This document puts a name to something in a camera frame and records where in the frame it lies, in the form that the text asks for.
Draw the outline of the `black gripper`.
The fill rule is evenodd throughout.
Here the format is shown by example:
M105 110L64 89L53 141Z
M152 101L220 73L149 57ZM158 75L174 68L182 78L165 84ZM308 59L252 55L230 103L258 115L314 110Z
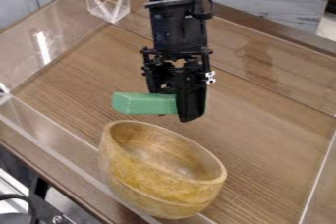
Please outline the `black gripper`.
M178 119L205 114L208 84L214 82L208 48L206 12L201 0L149 2L153 47L144 47L142 75L150 93L173 94Z

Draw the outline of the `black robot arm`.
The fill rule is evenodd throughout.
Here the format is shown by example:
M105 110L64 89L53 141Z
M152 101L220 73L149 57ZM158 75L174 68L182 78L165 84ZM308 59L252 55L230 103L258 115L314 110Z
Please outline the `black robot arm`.
M212 0L148 0L153 46L140 50L152 93L172 94L181 122L204 116L213 82L206 20Z

